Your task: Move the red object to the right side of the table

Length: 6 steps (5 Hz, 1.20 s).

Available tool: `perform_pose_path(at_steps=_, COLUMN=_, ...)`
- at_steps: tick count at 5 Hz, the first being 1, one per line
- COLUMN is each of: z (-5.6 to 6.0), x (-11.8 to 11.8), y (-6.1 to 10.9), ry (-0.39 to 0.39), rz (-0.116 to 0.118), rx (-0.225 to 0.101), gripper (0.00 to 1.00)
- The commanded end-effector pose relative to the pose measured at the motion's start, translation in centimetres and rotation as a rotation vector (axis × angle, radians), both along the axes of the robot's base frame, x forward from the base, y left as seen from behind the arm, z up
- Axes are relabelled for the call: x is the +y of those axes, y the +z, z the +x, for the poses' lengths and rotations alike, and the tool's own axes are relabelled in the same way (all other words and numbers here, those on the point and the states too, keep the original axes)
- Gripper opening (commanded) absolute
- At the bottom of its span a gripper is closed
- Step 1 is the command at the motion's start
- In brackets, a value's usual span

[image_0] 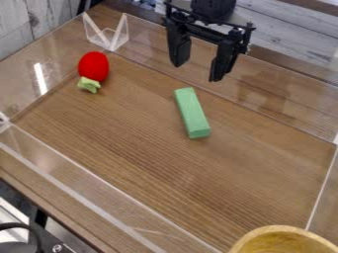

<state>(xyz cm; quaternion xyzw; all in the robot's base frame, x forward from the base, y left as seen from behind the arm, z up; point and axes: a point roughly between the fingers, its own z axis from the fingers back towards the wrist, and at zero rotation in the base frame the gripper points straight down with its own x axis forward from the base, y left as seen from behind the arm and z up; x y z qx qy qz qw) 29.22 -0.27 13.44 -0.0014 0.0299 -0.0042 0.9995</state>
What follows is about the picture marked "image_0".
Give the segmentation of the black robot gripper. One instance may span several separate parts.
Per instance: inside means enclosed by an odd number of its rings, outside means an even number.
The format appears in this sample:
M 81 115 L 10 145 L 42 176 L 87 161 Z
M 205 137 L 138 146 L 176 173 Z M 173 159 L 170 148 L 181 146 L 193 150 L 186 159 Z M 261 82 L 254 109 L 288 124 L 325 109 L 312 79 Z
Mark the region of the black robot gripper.
M 190 60 L 190 36 L 218 43 L 209 81 L 221 81 L 233 70 L 238 51 L 249 50 L 254 23 L 237 14 L 237 0 L 165 0 L 165 4 L 173 65 L 181 67 Z

